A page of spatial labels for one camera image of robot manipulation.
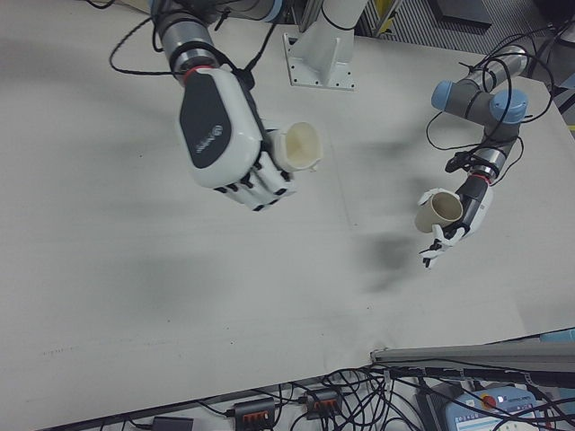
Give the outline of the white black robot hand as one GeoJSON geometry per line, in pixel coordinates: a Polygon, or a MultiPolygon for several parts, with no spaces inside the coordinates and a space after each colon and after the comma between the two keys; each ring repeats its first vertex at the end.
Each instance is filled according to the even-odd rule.
{"type": "Polygon", "coordinates": [[[435,188],[420,197],[415,225],[433,236],[432,244],[419,252],[425,268],[433,268],[442,255],[481,227],[492,200],[491,184],[477,174],[468,176],[455,192],[435,188]]]}
{"type": "Polygon", "coordinates": [[[182,82],[177,130],[201,187],[259,212],[295,193],[295,172],[312,170],[323,158],[312,124],[280,128],[263,120],[232,73],[197,66],[182,82]]]}

